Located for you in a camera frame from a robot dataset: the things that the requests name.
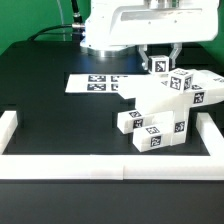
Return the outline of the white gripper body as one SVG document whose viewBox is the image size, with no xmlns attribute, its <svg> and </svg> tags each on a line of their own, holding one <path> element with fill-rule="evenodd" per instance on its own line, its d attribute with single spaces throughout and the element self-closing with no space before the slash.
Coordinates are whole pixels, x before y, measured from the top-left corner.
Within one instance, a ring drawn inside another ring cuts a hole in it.
<svg viewBox="0 0 224 224">
<path fill-rule="evenodd" d="M 91 46 L 210 41 L 220 0 L 91 0 L 85 22 Z"/>
</svg>

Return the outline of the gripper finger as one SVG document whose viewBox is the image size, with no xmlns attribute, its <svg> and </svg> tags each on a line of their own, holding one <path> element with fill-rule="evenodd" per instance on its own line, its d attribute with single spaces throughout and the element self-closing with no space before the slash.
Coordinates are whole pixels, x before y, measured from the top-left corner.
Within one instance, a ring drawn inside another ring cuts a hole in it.
<svg viewBox="0 0 224 224">
<path fill-rule="evenodd" d="M 171 59 L 171 65 L 173 67 L 176 66 L 176 59 L 178 58 L 180 52 L 182 51 L 182 44 L 181 43 L 173 43 L 171 45 L 172 51 L 169 55 L 169 58 Z"/>
<path fill-rule="evenodd" d="M 139 45 L 138 46 L 138 52 L 143 60 L 142 62 L 142 67 L 144 70 L 148 70 L 149 69 L 149 58 L 146 54 L 148 47 L 146 45 Z"/>
</svg>

